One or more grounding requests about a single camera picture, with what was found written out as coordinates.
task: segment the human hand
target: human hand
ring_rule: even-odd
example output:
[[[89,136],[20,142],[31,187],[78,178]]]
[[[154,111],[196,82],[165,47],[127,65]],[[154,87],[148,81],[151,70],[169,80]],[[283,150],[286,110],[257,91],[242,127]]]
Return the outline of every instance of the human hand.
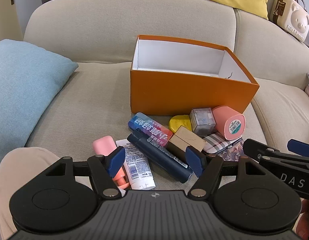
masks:
[[[309,239],[309,201],[307,199],[302,200],[302,216],[296,226],[296,234],[302,238],[302,240]]]

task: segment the colorful printed card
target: colorful printed card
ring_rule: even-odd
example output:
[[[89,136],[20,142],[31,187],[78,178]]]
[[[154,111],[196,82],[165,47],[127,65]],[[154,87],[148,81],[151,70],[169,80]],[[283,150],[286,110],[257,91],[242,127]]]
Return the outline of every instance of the colorful printed card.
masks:
[[[153,140],[161,146],[165,146],[173,135],[173,132],[168,128],[140,112],[128,122],[128,126],[132,130],[141,129],[145,134],[152,136]]]

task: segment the door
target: door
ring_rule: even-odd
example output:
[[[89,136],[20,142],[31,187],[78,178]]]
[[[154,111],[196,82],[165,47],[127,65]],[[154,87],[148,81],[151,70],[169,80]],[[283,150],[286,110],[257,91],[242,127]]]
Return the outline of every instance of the door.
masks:
[[[12,3],[14,0],[0,0],[0,41],[3,39],[23,40],[16,5]]]

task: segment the open cardboard box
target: open cardboard box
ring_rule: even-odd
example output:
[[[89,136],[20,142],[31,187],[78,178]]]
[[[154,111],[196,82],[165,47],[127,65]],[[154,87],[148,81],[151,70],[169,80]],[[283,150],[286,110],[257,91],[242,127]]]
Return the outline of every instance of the open cardboard box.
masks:
[[[221,105],[243,113],[259,89],[227,47],[151,35],[137,38],[130,81],[132,113],[148,115]]]

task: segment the white tube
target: white tube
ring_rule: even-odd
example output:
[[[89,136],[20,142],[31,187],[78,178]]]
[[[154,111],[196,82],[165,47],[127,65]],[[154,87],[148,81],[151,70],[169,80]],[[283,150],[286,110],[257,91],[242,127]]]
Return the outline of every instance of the white tube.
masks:
[[[155,188],[152,172],[147,157],[144,156],[127,139],[116,141],[117,146],[126,150],[123,164],[132,189],[150,190]]]

